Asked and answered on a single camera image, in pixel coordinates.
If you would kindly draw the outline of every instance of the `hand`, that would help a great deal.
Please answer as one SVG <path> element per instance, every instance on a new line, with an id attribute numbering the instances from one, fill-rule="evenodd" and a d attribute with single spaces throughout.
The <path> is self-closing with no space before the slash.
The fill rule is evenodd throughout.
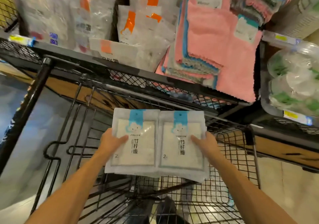
<path id="1" fill-rule="evenodd" d="M 112 128 L 106 130 L 101 137 L 101 144 L 97 152 L 109 157 L 112 155 L 122 144 L 126 143 L 129 136 L 125 135 L 120 138 L 112 136 Z"/>
<path id="2" fill-rule="evenodd" d="M 208 159 L 224 157 L 224 155 L 219 150 L 216 138 L 210 132 L 206 132 L 205 139 L 198 139 L 194 135 L 191 135 L 190 138 L 199 147 L 203 155 L 206 156 Z"/>

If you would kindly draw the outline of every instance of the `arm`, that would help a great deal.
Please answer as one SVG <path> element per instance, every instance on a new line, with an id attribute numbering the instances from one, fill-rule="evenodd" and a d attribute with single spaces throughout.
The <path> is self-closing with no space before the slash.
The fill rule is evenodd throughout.
<path id="1" fill-rule="evenodd" d="M 116 138 L 109 128 L 101 137 L 99 149 L 60 189 L 55 191 L 29 217 L 25 224 L 74 224 L 82 213 L 99 171 L 115 150 L 128 139 Z"/>
<path id="2" fill-rule="evenodd" d="M 225 158 L 211 133 L 206 132 L 205 139 L 195 136 L 191 136 L 191 139 L 218 170 L 246 224 L 297 224 Z"/>

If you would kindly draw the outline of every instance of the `cloud logo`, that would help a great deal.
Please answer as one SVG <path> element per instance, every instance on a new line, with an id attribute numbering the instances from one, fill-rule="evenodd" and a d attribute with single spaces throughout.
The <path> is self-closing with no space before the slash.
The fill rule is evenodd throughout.
<path id="1" fill-rule="evenodd" d="M 175 127 L 172 129 L 172 132 L 175 135 L 186 135 L 187 134 L 187 126 L 182 124 L 176 124 Z"/>
<path id="2" fill-rule="evenodd" d="M 129 126 L 126 127 L 127 132 L 137 133 L 142 129 L 141 125 L 138 125 L 136 122 L 132 122 Z"/>

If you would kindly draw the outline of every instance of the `forearm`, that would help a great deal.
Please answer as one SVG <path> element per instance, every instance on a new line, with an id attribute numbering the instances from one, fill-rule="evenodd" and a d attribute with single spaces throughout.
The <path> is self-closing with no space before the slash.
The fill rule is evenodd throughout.
<path id="1" fill-rule="evenodd" d="M 109 155 L 98 151 L 32 214 L 26 224 L 73 224 L 83 210 L 99 171 Z"/>
<path id="2" fill-rule="evenodd" d="M 269 196 L 249 181 L 220 153 L 209 158 L 229 189 L 247 224 L 293 224 L 293 219 Z"/>

